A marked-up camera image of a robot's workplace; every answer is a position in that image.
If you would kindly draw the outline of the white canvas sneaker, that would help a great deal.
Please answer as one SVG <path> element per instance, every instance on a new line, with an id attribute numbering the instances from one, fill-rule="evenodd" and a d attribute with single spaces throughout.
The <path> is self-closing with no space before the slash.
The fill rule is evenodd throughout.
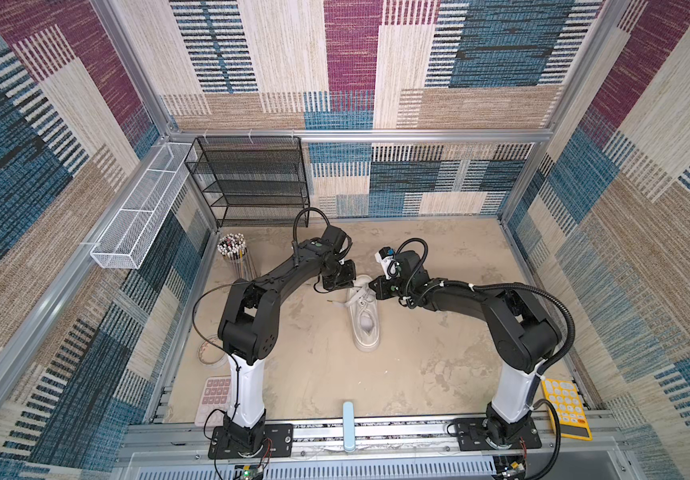
<path id="1" fill-rule="evenodd" d="M 362 352 L 374 351 L 380 344 L 380 321 L 375 292 L 369 287 L 372 278 L 359 275 L 348 289 L 348 310 L 356 347 Z"/>

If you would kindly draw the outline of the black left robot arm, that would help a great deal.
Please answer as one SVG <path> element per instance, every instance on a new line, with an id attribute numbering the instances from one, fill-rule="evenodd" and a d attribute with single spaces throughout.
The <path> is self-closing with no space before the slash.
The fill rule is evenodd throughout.
<path id="1" fill-rule="evenodd" d="M 351 246 L 344 230 L 329 225 L 320 237 L 294 238 L 291 256 L 268 274 L 231 285 L 218 338 L 235 364 L 234 403 L 224 415 L 223 428 L 238 445 L 255 451 L 264 442 L 264 362 L 278 341 L 283 303 L 312 278 L 318 278 L 326 292 L 352 287 L 356 267 L 346 258 Z"/>

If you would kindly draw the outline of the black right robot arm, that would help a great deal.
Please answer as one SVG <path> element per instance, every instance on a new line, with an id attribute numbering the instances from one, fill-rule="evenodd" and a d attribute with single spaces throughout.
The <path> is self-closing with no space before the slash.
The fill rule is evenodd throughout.
<path id="1" fill-rule="evenodd" d="M 375 254 L 383 274 L 369 283 L 379 300 L 399 299 L 408 308 L 453 312 L 484 321 L 503 362 L 497 391 L 487 405 L 484 429 L 496 448 L 516 442 L 531 416 L 538 377 L 562 341 L 561 329 L 521 283 L 476 286 L 432 278 L 413 250 L 384 247 Z"/>

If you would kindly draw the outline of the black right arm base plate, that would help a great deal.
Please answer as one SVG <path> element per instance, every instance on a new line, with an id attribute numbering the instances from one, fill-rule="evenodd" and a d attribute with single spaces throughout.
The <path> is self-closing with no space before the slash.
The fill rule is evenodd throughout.
<path id="1" fill-rule="evenodd" d="M 488 417 L 457 418 L 449 426 L 449 433 L 457 440 L 460 450 L 465 452 L 542 447 L 530 415 L 516 423 Z"/>

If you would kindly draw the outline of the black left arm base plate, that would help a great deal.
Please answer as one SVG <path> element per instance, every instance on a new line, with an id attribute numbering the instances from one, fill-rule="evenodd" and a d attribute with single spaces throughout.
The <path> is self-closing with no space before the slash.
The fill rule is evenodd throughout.
<path id="1" fill-rule="evenodd" d="M 267 451 L 271 459 L 291 456 L 294 426 L 291 423 L 261 424 L 249 429 L 230 424 L 216 426 L 211 434 L 209 460 L 260 459 Z"/>

